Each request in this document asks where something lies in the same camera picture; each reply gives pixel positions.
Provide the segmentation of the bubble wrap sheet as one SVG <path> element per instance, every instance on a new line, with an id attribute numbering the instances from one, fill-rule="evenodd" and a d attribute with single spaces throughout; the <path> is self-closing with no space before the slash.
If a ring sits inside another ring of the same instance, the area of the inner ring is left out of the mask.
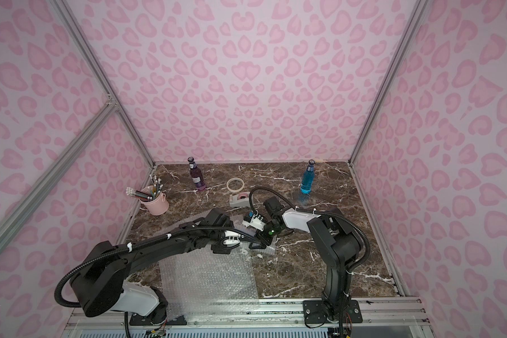
<path id="1" fill-rule="evenodd" d="M 230 218 L 230 223 L 232 223 L 233 228 L 238 229 L 238 230 L 245 232 L 245 233 L 251 235 L 252 237 L 254 237 L 257 229 L 243 226 L 242 221 L 243 221 L 243 218 L 238 215 L 231 216 L 231 218 Z M 210 247 L 210 251 L 211 251 L 211 245 L 215 244 L 218 240 L 221 240 L 224 238 L 225 232 L 217 232 L 217 233 L 218 234 L 215 234 L 216 240 L 215 241 L 211 240 L 208 244 L 208 246 Z M 252 255 L 254 255 L 254 256 L 259 256 L 259 257 L 273 256 L 273 255 L 275 255 L 276 247 L 275 247 L 275 242 L 273 242 L 272 245 L 266 247 L 265 249 L 262 249 L 261 245 L 259 243 L 253 243 L 252 241 L 250 241 L 249 239 L 247 239 L 246 237 L 241 235 L 240 245 L 238 246 L 238 248 L 233 249 L 231 251 L 231 253 L 240 252 L 240 253 L 246 254 L 247 250 L 250 253 L 252 253 Z"/>
<path id="2" fill-rule="evenodd" d="M 159 262 L 168 315 L 186 320 L 256 310 L 259 296 L 250 254 L 214 254 L 206 247 Z"/>

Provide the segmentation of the white tape dispenser pink roll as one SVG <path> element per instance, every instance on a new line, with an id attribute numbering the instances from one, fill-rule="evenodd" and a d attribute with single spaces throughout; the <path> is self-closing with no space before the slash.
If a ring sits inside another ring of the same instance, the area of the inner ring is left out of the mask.
<path id="1" fill-rule="evenodd" d="M 231 208 L 249 208 L 249 196 L 250 192 L 240 192 L 237 194 L 231 194 L 229 198 L 229 205 Z"/>

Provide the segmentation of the blue glass bottle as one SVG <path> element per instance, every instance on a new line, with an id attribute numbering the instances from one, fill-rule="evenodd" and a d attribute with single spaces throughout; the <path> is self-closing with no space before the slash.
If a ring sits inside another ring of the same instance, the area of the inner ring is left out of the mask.
<path id="1" fill-rule="evenodd" d="M 314 179 L 315 179 L 315 161 L 311 159 L 308 161 L 308 166 L 306 167 L 306 170 L 301 180 L 300 189 L 302 194 L 309 194 L 311 192 Z"/>

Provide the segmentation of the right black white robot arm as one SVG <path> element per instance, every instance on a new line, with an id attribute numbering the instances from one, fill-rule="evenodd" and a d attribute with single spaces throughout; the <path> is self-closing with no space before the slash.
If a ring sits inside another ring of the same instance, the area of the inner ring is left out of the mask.
<path id="1" fill-rule="evenodd" d="M 304 302 L 305 323 L 360 323 L 360 309 L 350 291 L 353 271 L 370 257 L 366 234 L 337 208 L 318 211 L 296 206 L 268 187 L 252 188 L 248 202 L 251 211 L 243 224 L 256 230 L 252 249 L 265 249 L 286 230 L 300 230 L 311 235 L 326 265 L 321 300 Z"/>

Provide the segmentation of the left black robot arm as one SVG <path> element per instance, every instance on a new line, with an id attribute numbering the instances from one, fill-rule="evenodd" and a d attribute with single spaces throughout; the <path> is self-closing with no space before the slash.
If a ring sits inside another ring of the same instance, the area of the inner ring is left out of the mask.
<path id="1" fill-rule="evenodd" d="M 229 254 L 252 238 L 236 229 L 227 214 L 214 208 L 205 217 L 141 242 L 116 246 L 109 241 L 100 242 L 79 266 L 62 277 L 54 299 L 60 306 L 82 309 L 88 318 L 115 311 L 160 324 L 167 318 L 168 301 L 155 287 L 128 284 L 126 280 L 133 273 L 206 246 L 215 254 Z"/>

